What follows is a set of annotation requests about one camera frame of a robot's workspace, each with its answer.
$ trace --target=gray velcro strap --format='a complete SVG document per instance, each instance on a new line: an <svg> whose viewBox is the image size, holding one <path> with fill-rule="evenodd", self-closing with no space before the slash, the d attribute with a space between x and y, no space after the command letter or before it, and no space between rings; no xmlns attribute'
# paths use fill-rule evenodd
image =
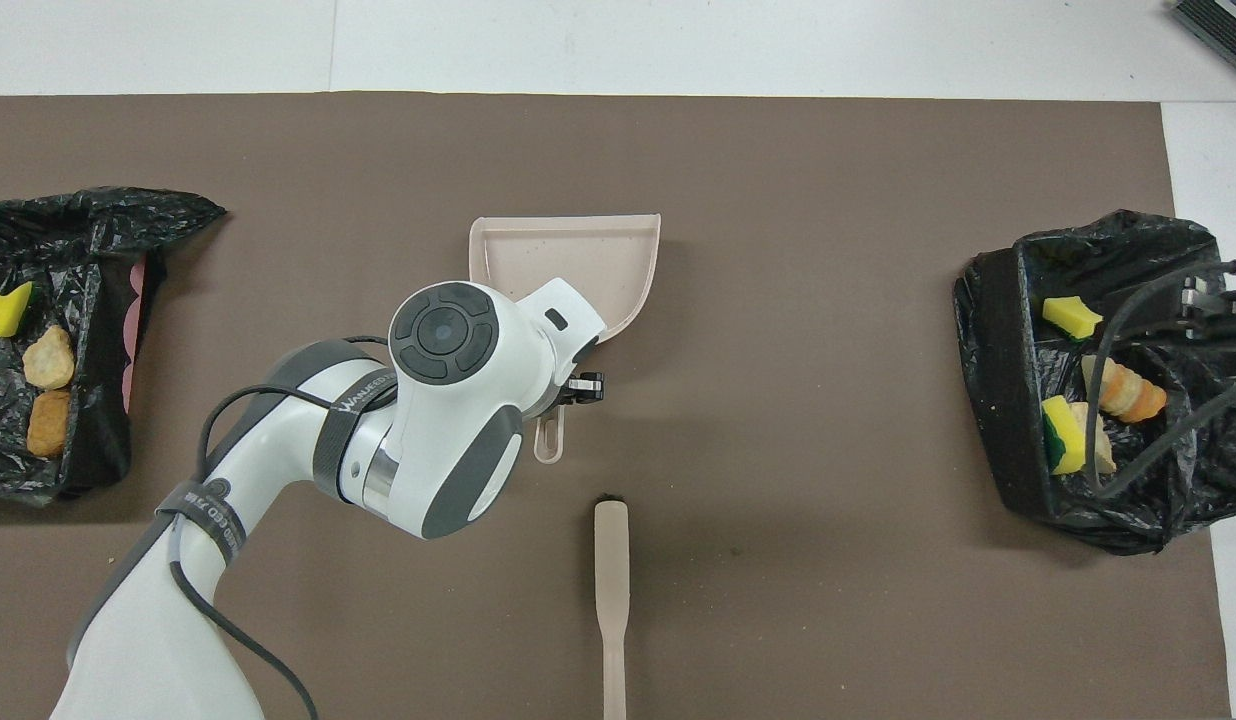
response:
<svg viewBox="0 0 1236 720"><path fill-rule="evenodd" d="M326 495L350 501L337 487L337 474L342 469L347 446L352 442L361 415L386 393L394 390L394 370L382 368L358 379L330 406L325 424L320 427L320 436L316 436L316 450L311 452L311 477Z"/></svg>
<svg viewBox="0 0 1236 720"><path fill-rule="evenodd" d="M210 492L210 487L187 480L159 504L157 513L173 513L195 522L214 538L222 559L231 564L243 546L243 522L224 498Z"/></svg>

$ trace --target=circular button pad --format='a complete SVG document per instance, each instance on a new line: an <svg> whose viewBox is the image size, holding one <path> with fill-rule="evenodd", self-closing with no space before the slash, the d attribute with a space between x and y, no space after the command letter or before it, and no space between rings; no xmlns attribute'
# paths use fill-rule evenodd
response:
<svg viewBox="0 0 1236 720"><path fill-rule="evenodd" d="M391 325L391 354L404 373L425 384L452 384L476 374L497 345L494 304L466 283L417 293Z"/></svg>

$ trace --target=brush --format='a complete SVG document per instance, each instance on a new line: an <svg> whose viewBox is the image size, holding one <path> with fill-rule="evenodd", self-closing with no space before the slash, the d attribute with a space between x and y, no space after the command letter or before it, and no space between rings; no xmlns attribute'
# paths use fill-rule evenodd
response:
<svg viewBox="0 0 1236 720"><path fill-rule="evenodd" d="M604 720L627 718L623 635L632 609L632 553L627 503L606 495L596 501L596 619L604 647Z"/></svg>

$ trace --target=orange toy food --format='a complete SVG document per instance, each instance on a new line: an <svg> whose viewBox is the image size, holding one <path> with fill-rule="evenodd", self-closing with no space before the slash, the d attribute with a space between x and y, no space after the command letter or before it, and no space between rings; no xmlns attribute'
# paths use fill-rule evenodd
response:
<svg viewBox="0 0 1236 720"><path fill-rule="evenodd" d="M1080 358L1085 387L1089 387L1089 380L1093 378L1095 363L1098 357L1093 354ZM1115 359L1107 359L1103 367L1103 388L1099 389L1098 406L1104 412L1115 415L1126 424L1141 424L1159 415L1161 410L1166 409L1167 400L1166 389L1154 387L1152 382L1147 382Z"/></svg>

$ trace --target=round center button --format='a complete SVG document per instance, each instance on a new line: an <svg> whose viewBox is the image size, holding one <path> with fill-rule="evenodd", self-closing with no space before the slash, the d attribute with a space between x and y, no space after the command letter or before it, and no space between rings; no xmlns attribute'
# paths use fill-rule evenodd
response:
<svg viewBox="0 0 1236 720"><path fill-rule="evenodd" d="M467 319L454 308L436 308L418 322L418 345L430 354L450 354L467 340Z"/></svg>

